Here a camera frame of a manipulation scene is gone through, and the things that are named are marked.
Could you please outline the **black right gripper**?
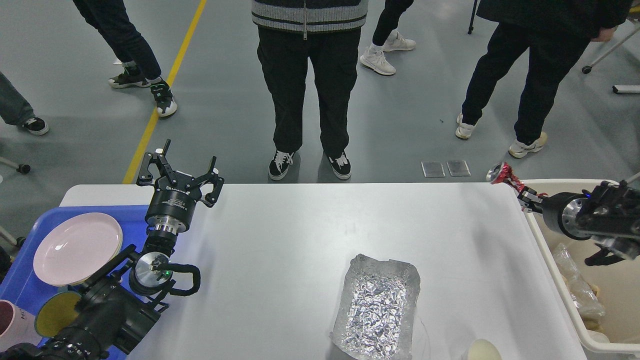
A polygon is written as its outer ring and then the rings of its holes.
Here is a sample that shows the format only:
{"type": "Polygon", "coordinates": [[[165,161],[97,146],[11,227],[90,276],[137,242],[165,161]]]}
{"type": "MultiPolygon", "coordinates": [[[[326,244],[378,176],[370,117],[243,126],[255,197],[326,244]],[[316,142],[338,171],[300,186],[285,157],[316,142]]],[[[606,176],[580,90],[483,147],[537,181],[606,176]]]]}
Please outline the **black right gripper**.
{"type": "Polygon", "coordinates": [[[578,228],[578,213],[587,201],[583,193],[560,192],[548,196],[528,186],[519,192],[519,205],[525,213],[542,214],[549,230],[561,233],[573,240],[589,240],[592,234],[578,228]]]}

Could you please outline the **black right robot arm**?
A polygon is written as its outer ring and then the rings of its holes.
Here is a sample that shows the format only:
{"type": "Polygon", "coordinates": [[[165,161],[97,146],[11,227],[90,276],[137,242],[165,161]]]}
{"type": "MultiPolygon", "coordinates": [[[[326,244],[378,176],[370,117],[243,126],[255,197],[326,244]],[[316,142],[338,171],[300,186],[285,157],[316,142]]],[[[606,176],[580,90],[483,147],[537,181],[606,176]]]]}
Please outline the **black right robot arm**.
{"type": "Polygon", "coordinates": [[[592,191],[551,196],[521,186],[518,200],[526,210],[542,214],[550,230],[573,240],[593,240],[599,251],[585,258],[587,266],[635,260],[640,253],[639,191],[624,180],[602,181],[592,191]]]}

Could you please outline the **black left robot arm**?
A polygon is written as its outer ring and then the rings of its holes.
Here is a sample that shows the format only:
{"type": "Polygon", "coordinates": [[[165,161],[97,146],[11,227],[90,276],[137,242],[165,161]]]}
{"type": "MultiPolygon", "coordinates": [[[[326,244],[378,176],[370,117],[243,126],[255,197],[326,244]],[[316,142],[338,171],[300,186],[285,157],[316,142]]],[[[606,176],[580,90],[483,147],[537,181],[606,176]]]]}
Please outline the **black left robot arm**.
{"type": "Polygon", "coordinates": [[[3,360],[106,360],[129,354],[201,272],[170,260],[198,202],[213,207],[224,178],[212,158],[198,177],[174,170],[169,144],[142,156],[139,206],[53,209],[42,215],[1,283],[3,360]]]}

